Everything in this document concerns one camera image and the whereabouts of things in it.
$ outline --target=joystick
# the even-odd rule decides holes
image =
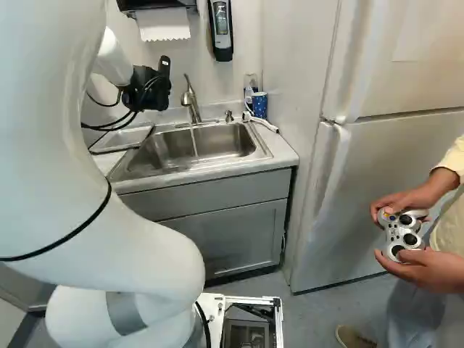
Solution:
[[[397,258],[401,250],[424,249],[425,244],[418,235],[422,226],[421,218],[428,216],[428,210],[408,210],[389,214],[382,208],[377,213],[378,223],[386,232],[384,255],[391,260],[403,263]]]

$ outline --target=white refrigerator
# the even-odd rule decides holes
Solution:
[[[464,133],[464,1],[285,2],[265,9],[264,85],[301,157],[284,265],[297,293],[382,272],[370,202],[423,182]]]

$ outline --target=gray floor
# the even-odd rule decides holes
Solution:
[[[279,296],[283,300],[286,348],[339,348],[337,324],[349,323],[367,335],[383,327],[386,300],[395,280],[389,276],[293,297],[281,273],[208,289],[235,296]],[[58,348],[39,323],[27,348]]]

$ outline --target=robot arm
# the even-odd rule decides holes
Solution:
[[[8,48],[0,56],[0,261],[60,284],[46,324],[61,347],[182,347],[204,284],[202,256],[120,201],[80,129],[105,1],[0,3]],[[129,69],[119,62],[103,73],[122,85]]]
[[[161,56],[158,70],[132,65],[113,31],[106,27],[93,72],[103,75],[122,93],[123,104],[132,112],[164,111],[169,107],[171,61]]]

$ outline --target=person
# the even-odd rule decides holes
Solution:
[[[428,180],[409,191],[373,202],[377,223],[381,208],[389,214],[432,208],[464,179],[464,136],[458,138]],[[375,251],[378,262],[399,278],[387,305],[386,342],[373,342],[349,326],[339,326],[336,337],[344,348],[434,348],[436,331],[444,317],[446,294],[464,294],[464,196],[441,214],[425,250],[402,250],[399,264]]]

